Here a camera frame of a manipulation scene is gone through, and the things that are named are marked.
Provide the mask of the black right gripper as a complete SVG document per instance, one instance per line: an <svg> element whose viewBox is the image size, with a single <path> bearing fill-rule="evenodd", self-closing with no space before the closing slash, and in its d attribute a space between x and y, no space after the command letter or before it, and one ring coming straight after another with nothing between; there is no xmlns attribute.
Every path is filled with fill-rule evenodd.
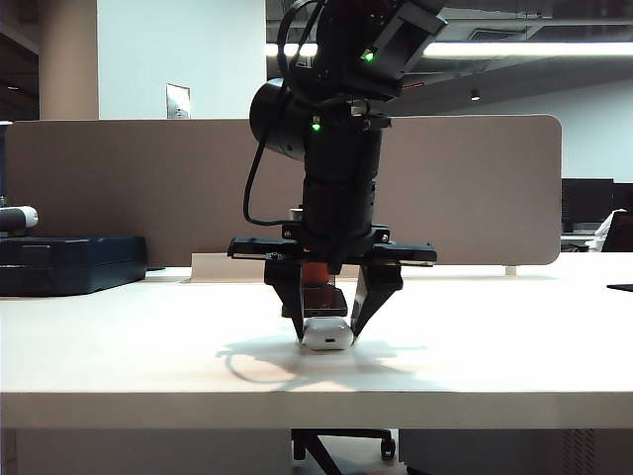
<svg viewBox="0 0 633 475"><path fill-rule="evenodd" d="M344 265L361 265L350 317L357 339L372 316L403 289L401 265L432 266L437 261L431 244L396 243L390 240L390 234L387 226L374 225L361 237L336 240L312 235L298 223L286 224L280 237L234 237L226 255L267 260L264 283L272 286L280 298L281 316L292 321L298 340L304 337L300 262L324 262L335 275Z"/></svg>

